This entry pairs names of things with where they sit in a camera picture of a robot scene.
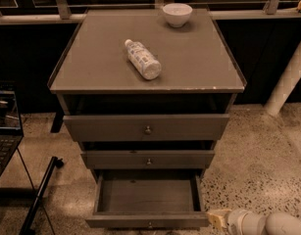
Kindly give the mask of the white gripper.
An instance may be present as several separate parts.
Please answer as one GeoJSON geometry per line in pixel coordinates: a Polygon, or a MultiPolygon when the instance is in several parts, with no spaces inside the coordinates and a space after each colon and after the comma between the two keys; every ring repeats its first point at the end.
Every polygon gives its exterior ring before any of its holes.
{"type": "Polygon", "coordinates": [[[237,209],[208,210],[209,222],[218,230],[227,230],[229,235],[268,235],[266,217],[251,211],[237,209]]]}

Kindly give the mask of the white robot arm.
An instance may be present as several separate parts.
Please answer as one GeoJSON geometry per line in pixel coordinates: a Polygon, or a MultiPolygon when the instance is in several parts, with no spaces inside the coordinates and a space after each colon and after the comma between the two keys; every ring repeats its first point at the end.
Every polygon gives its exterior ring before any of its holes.
{"type": "Polygon", "coordinates": [[[286,212],[269,215],[244,209],[209,210],[209,222],[228,235],[301,235],[301,220],[286,212]]]}

